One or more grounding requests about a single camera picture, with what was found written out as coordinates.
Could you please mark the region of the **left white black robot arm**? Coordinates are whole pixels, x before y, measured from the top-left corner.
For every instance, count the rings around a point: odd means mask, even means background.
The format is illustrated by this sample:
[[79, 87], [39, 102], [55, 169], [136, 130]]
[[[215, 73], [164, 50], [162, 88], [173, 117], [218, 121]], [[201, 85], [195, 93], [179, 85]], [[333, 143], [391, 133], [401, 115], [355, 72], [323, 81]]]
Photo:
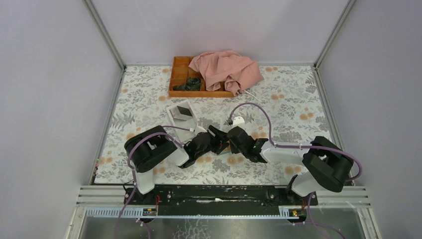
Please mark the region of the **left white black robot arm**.
[[[194, 137], [182, 145], [166, 132], [166, 128], [192, 132]], [[127, 140], [124, 149], [127, 164], [132, 170], [134, 185], [137, 189], [135, 198], [144, 205], [154, 200], [153, 169], [164, 160], [173, 162], [184, 169], [208, 152], [221, 154], [229, 147], [227, 133], [214, 126], [204, 129], [182, 128], [172, 125], [159, 125]]]

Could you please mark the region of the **white plastic card box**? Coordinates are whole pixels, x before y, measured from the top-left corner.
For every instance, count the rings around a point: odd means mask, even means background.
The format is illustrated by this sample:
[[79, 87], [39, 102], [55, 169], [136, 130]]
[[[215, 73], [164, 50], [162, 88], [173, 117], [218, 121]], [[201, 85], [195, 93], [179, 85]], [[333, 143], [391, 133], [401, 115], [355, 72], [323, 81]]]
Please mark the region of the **white plastic card box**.
[[196, 113], [189, 100], [183, 100], [166, 108], [172, 126], [181, 143], [191, 140], [196, 134], [194, 130], [198, 124]]

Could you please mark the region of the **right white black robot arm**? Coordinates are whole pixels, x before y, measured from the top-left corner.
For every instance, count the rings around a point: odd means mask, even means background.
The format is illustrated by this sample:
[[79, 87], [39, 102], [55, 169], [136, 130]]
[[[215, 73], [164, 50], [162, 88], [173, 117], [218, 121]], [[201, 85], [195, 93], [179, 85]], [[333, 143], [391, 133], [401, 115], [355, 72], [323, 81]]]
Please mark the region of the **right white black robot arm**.
[[311, 192], [341, 192], [354, 164], [349, 156], [322, 136], [310, 143], [279, 145], [267, 138], [254, 139], [236, 126], [227, 137], [232, 152], [241, 153], [251, 162], [287, 163], [306, 168], [305, 173], [293, 176], [286, 187], [285, 197], [292, 205], [298, 205]]

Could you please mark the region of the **green card holder wallet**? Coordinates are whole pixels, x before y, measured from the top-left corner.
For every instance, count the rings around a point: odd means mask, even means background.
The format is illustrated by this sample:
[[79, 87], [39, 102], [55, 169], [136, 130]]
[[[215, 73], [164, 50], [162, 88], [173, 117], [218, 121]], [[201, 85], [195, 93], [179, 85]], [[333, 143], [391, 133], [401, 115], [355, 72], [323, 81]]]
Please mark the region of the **green card holder wallet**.
[[230, 145], [223, 150], [224, 153], [231, 152]]

